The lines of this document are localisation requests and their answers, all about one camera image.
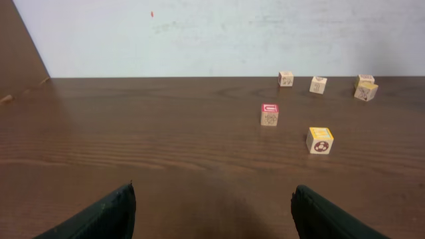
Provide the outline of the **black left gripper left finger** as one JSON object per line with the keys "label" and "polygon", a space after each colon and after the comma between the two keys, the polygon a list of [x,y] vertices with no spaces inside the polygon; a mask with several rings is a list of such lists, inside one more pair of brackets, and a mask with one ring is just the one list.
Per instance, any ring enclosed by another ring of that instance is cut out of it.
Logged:
{"label": "black left gripper left finger", "polygon": [[136,200],[133,185],[123,185],[36,239],[132,239]]}

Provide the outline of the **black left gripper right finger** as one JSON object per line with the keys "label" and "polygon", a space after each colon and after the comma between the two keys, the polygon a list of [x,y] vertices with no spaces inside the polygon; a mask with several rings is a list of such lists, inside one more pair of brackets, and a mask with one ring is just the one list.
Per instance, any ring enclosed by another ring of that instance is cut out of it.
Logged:
{"label": "black left gripper right finger", "polygon": [[305,185],[291,199],[291,214],[300,238],[387,239]]}

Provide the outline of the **yellow block with ball picture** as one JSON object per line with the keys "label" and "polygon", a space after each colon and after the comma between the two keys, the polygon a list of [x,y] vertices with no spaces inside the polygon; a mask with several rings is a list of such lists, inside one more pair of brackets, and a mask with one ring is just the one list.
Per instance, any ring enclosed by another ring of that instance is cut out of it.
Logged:
{"label": "yellow block with ball picture", "polygon": [[306,137],[306,145],[310,154],[328,155],[334,137],[328,127],[310,127]]}

